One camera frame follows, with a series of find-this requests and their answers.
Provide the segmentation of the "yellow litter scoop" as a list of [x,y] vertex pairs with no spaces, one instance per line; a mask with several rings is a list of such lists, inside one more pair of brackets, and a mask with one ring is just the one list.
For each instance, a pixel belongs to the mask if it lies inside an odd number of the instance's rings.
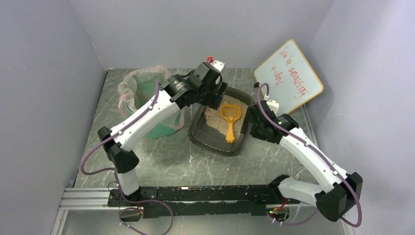
[[242,108],[236,104],[223,104],[220,108],[222,118],[228,124],[228,131],[226,134],[226,142],[233,143],[235,141],[233,133],[233,124],[242,116]]

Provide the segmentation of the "dark grey litter tray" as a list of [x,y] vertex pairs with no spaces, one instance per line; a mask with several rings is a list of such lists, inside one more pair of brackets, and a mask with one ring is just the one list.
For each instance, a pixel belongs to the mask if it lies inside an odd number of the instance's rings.
[[198,108],[188,131],[189,139],[197,146],[215,154],[226,157],[236,156],[240,152],[241,146],[245,141],[245,134],[250,131],[251,125],[246,120],[242,120],[241,130],[236,131],[237,134],[240,132],[242,134],[233,143],[228,143],[225,140],[225,135],[207,125],[204,117],[206,108],[207,106]]

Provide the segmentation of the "green trash bin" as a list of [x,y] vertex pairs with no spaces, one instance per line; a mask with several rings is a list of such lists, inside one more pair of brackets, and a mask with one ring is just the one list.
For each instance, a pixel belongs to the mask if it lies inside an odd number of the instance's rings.
[[155,94],[135,113],[119,125],[119,138],[125,142],[136,142],[142,137],[151,139],[175,134],[182,125],[179,122],[179,107],[171,102],[171,96],[161,89],[155,80]]

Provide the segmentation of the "clear plastic bin liner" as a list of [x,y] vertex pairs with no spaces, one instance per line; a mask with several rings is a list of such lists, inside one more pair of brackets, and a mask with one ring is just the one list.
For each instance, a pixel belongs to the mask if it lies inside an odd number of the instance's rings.
[[[156,91],[156,80],[164,83],[171,76],[166,67],[158,65],[138,69],[125,75],[119,83],[118,109],[123,118],[130,117],[134,112],[149,101]],[[184,126],[184,110],[166,117],[157,124],[149,133],[148,138],[159,138],[176,133]]]

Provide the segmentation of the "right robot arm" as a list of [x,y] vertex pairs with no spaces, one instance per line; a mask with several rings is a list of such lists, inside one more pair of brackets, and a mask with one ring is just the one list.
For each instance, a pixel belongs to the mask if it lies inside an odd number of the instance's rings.
[[317,180],[311,184],[280,175],[269,184],[276,198],[295,199],[315,206],[326,219],[336,222],[354,206],[361,215],[363,178],[348,173],[323,154],[288,114],[276,116],[272,101],[262,100],[247,109],[245,120],[253,138],[275,143],[288,150]]

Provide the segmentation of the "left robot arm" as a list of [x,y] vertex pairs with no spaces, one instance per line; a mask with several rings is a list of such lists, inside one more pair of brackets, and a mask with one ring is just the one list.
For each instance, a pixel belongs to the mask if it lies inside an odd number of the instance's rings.
[[157,86],[150,100],[122,123],[102,127],[98,135],[108,159],[115,167],[120,190],[133,201],[141,198],[141,187],[136,168],[139,158],[133,152],[134,145],[161,121],[184,107],[195,103],[218,109],[227,83],[222,81],[221,61],[202,62],[186,75],[172,75]]

